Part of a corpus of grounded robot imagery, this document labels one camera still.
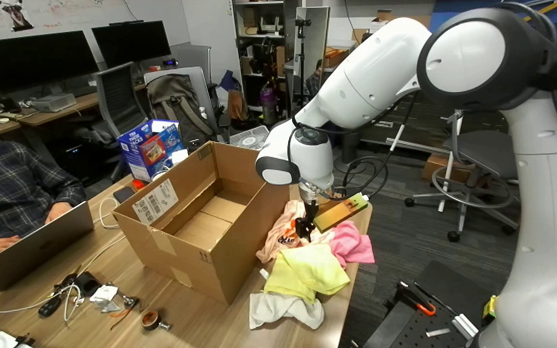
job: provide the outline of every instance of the computer monitor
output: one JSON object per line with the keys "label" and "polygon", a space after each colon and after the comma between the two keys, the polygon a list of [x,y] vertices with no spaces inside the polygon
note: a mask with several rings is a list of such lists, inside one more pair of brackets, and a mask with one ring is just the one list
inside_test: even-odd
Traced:
{"label": "computer monitor", "polygon": [[161,20],[112,24],[91,31],[109,68],[171,54]]}
{"label": "computer monitor", "polygon": [[98,70],[83,31],[0,40],[0,90],[4,92]]}

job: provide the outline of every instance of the car key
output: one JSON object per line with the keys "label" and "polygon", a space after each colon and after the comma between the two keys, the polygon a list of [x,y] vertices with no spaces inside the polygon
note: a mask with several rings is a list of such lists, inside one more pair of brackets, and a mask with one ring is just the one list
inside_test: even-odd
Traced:
{"label": "car key", "polygon": [[40,307],[40,310],[38,310],[38,315],[40,315],[41,318],[50,317],[53,313],[55,313],[57,308],[59,308],[61,302],[61,296],[53,297],[52,299],[48,300],[48,302],[43,304],[42,307]]}

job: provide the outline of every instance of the backpack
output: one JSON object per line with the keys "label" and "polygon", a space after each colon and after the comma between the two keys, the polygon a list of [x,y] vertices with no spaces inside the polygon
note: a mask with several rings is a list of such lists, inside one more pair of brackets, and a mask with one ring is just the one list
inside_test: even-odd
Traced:
{"label": "backpack", "polygon": [[169,74],[150,81],[147,96],[155,119],[179,122],[179,136],[189,153],[216,140],[212,128],[201,117],[199,100],[188,75]]}

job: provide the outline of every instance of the pink cloth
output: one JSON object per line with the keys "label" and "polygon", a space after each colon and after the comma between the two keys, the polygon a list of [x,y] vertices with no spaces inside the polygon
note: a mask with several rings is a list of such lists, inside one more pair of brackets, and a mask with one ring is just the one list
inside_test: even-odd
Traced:
{"label": "pink cloth", "polygon": [[318,229],[311,232],[311,242],[306,239],[300,239],[296,235],[293,228],[292,221],[296,218],[303,218],[305,216],[305,204],[302,201],[289,201],[285,205],[283,214],[274,223],[272,229],[268,232],[268,237],[265,239],[265,245],[261,250],[257,251],[255,255],[266,263],[272,259],[276,259],[277,254],[282,249],[289,249],[290,247],[303,247],[313,244],[329,244],[334,238],[334,231],[330,230],[325,233],[320,233]]}
{"label": "pink cloth", "polygon": [[343,268],[347,262],[375,263],[371,239],[361,235],[352,221],[343,221],[334,227],[330,248]]}

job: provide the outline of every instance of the whiteboard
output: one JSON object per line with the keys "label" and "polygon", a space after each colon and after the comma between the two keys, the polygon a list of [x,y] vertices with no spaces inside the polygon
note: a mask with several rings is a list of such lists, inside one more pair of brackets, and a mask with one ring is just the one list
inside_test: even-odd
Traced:
{"label": "whiteboard", "polygon": [[9,15],[0,8],[0,39],[83,30],[97,62],[100,55],[92,27],[113,22],[162,20],[170,46],[190,41],[181,0],[23,0],[22,6],[33,29],[12,31]]}

